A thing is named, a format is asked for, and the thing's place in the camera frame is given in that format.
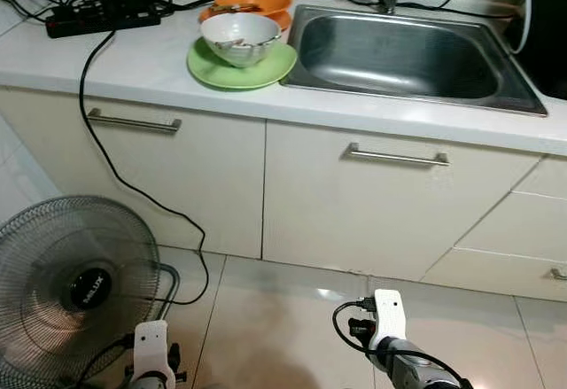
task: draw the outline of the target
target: fan logo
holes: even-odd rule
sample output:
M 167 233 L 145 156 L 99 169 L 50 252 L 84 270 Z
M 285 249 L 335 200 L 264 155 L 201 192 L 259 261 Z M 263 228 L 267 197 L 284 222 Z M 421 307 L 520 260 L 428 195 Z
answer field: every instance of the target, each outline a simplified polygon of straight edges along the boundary
M 92 285 L 92 289 L 89 290 L 85 299 L 82 300 L 82 303 L 88 305 L 92 298 L 97 294 L 100 285 L 104 282 L 104 279 L 100 276 L 97 278 L 97 281 Z

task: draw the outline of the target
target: stainless steel sink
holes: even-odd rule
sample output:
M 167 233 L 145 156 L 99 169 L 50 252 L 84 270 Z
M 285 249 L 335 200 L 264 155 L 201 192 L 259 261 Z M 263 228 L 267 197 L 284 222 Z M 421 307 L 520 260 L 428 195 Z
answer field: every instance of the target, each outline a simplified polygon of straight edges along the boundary
M 547 115 L 481 24 L 301 5 L 289 44 L 299 60 L 284 85 Z

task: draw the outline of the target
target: countertop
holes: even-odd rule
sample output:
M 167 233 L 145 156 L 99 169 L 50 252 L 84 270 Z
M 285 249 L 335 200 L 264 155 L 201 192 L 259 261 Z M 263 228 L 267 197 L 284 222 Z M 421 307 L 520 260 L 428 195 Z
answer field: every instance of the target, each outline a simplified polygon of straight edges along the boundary
M 338 0 L 296 0 L 295 4 L 368 9 Z M 177 12 L 159 26 L 118 32 L 91 66 L 86 94 L 567 156 L 567 101 L 540 93 L 548 109 L 547 118 L 414 99 L 290 88 L 278 83 L 242 92 L 208 88 L 190 75 L 186 65 L 187 52 L 199 38 L 201 9 Z M 398 14 L 431 15 L 402 9 Z M 435 18 L 456 19 L 445 13 L 436 13 Z M 0 37 L 0 85 L 76 93 L 86 58 L 105 36 L 52 40 L 42 25 L 21 23 Z

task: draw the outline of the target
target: cabinet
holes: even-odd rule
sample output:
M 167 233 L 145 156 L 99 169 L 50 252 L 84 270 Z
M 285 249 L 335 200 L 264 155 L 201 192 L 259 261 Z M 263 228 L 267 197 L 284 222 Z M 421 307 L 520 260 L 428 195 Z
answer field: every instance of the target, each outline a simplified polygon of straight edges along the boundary
M 409 280 L 421 279 L 538 160 L 523 152 L 272 122 L 266 148 L 265 259 Z M 399 156 L 447 159 L 449 166 Z
M 567 200 L 512 192 L 423 280 L 567 300 L 567 278 L 552 273 L 567 275 L 566 222 Z
M 0 90 L 0 113 L 63 194 L 114 198 L 138 212 L 159 243 L 198 246 L 198 233 L 123 188 L 82 123 L 77 96 Z M 121 175 L 207 232 L 205 250 L 260 257 L 264 121 L 87 98 L 87 111 L 181 127 L 173 134 L 95 125 Z
M 514 191 L 567 198 L 567 158 L 546 157 Z
M 482 292 L 567 301 L 567 281 L 555 278 L 552 268 L 567 273 L 564 263 L 453 249 L 428 271 L 422 281 Z

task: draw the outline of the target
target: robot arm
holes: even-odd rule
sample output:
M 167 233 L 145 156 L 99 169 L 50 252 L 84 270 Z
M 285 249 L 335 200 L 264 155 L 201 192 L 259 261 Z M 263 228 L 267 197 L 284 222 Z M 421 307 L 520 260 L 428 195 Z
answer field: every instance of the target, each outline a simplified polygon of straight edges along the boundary
M 374 298 L 366 298 L 361 305 L 375 314 L 376 321 L 351 318 L 350 334 L 361 342 L 363 350 L 368 351 L 367 358 L 388 375 L 395 389 L 472 389 L 468 380 L 457 380 L 448 366 L 441 368 L 428 359 L 434 358 L 406 340 L 406 316 L 399 292 L 376 290 Z
M 128 389 L 175 389 L 187 373 L 176 374 L 181 362 L 179 345 L 167 351 L 167 323 L 151 321 L 136 326 L 134 370 Z

